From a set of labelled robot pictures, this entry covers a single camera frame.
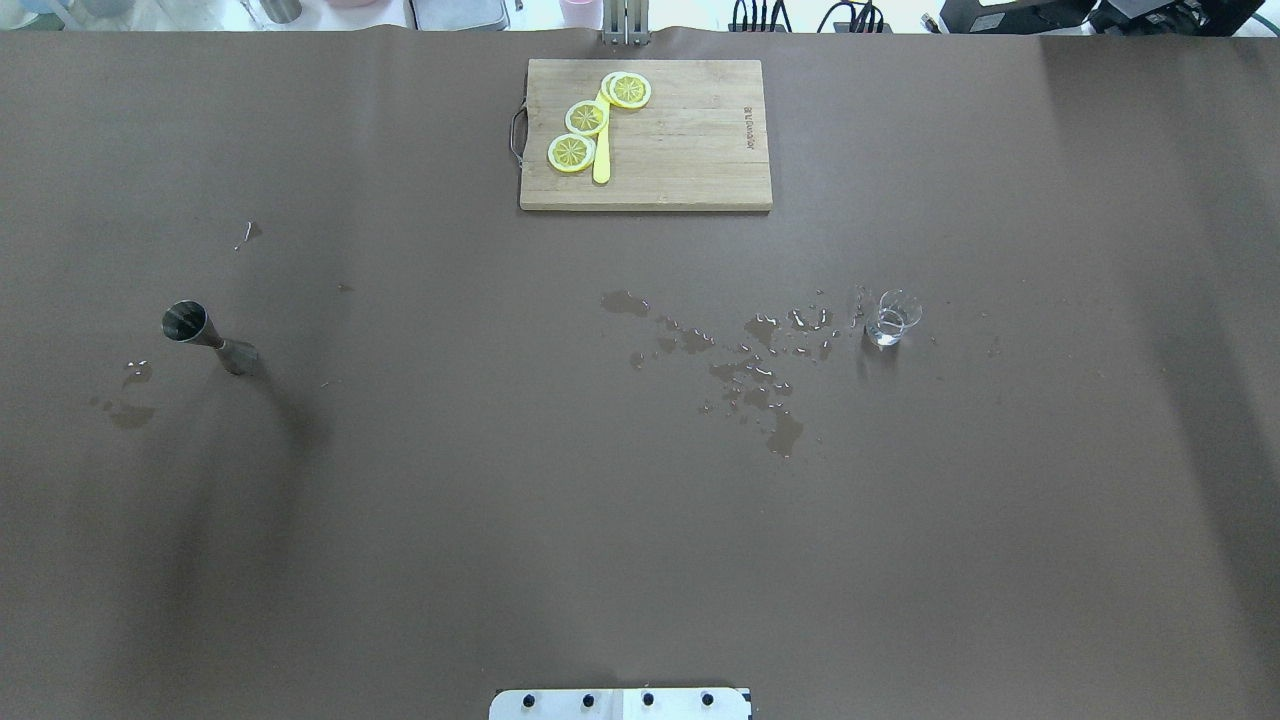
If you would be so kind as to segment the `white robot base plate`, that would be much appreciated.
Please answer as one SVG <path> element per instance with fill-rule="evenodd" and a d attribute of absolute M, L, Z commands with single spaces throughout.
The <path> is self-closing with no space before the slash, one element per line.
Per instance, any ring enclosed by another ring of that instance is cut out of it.
<path fill-rule="evenodd" d="M 489 719 L 753 719 L 749 689 L 639 687 L 508 689 L 498 692 Z"/>

